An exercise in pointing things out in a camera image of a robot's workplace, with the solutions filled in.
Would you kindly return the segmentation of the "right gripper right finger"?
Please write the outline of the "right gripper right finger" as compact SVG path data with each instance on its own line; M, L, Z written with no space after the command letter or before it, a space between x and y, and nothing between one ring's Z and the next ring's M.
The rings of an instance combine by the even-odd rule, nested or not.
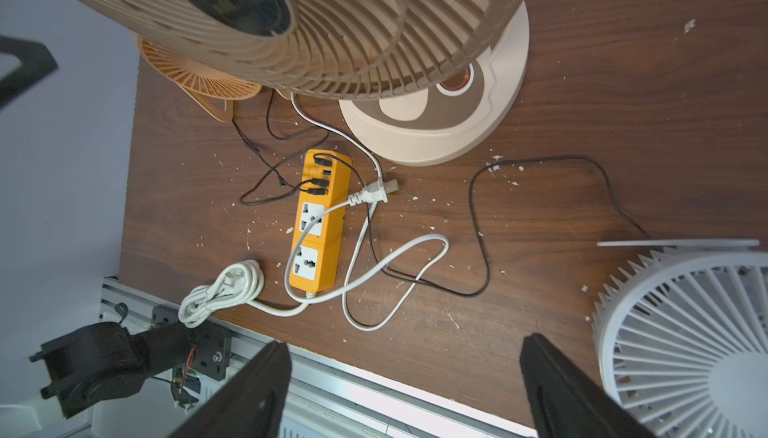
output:
M653 437L545 336L525 337L519 363L540 437Z

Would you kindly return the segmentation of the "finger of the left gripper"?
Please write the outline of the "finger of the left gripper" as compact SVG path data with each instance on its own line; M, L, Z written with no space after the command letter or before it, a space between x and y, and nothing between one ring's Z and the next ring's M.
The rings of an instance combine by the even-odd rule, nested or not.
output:
M58 69L49 49L37 41L2 35L1 53L19 61L18 66L1 77L1 108Z

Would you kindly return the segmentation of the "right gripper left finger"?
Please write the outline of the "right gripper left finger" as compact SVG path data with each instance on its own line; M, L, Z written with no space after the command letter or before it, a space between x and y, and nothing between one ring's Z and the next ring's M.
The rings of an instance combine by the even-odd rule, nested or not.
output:
M291 374L288 345L267 344L170 436L276 437Z

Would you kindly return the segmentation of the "orange power strip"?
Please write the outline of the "orange power strip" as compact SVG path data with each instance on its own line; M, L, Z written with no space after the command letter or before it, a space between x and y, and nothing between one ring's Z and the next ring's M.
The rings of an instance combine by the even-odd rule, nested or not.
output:
M290 266L289 283L301 296L316 295L335 285L345 211L328 210L349 194L350 158L338 152L311 149L305 155Z

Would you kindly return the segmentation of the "small orange desk fan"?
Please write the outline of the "small orange desk fan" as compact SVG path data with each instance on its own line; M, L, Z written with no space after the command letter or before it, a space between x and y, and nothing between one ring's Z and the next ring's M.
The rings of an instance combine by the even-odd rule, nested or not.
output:
M231 122L234 104L258 95L262 86L198 63L135 35L143 59L218 122Z

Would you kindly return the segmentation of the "large beige desk fan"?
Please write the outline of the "large beige desk fan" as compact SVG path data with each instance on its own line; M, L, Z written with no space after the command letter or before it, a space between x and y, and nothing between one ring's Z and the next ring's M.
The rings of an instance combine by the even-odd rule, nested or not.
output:
M375 154L437 165L480 144L526 71L524 0L78 0L183 66L336 101Z

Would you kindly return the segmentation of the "black usb cable orange fan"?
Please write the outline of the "black usb cable orange fan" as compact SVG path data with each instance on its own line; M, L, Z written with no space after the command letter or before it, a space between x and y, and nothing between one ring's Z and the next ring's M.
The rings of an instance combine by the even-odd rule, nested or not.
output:
M320 127L311 125L307 128L300 129L288 135L279 135L275 133L271 127L271 111L275 103L276 97L277 97L277 92L275 90L272 90L270 92L269 99L267 101L267 108L264 114L266 130L271 138L279 142L290 142L295 139L304 137L309 133L321 130ZM250 189L243 192L242 195L239 197L238 201L240 205L243 205L246 207L257 207L257 206L262 206L262 205L267 205L267 204L275 203L278 201L282 201L284 199L292 197L297 193L306 192L306 189L304 188L304 186L309 184L310 180L301 180L299 183L292 184L282 175L282 173L280 172L280 168L295 158L303 158L310 149L317 148L323 143L325 143L330 138L329 131L326 131L325 134L318 141L311 143L304 148L301 148L291 154L284 156L283 158L281 158L279 161L276 161L275 163L270 163L265 158L265 155L262 152L260 145L257 144L252 139L250 139L243 132L243 130L239 126L236 119L232 120L232 125L238 137L240 138L241 142L245 146L245 148L250 152L252 152L267 167L267 170L262 175L262 177ZM285 187L286 191L276 196L270 196L263 199L250 199L250 196L255 192L257 192L264 185L265 181L270 176L274 176L278 181L278 186Z

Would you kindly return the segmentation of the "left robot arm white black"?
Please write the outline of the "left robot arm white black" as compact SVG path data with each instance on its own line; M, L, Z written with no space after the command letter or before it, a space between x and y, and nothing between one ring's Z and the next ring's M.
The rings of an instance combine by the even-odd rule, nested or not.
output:
M120 322L100 322L48 341L29 357L45 365L44 399L58 400L71 418L93 405L138 393L155 375L185 364L195 333L168 322L132 335Z

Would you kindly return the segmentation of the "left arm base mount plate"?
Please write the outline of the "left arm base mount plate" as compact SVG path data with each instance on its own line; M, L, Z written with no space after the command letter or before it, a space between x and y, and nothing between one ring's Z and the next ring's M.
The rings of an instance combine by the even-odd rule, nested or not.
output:
M223 381L229 367L233 333L221 325L205 321L196 328L188 328L178 320L177 310L158 305L152 310L152 327L166 328L160 333L163 341L157 340L158 348L168 363L173 366L185 365L191 357L189 367L195 372L216 381Z

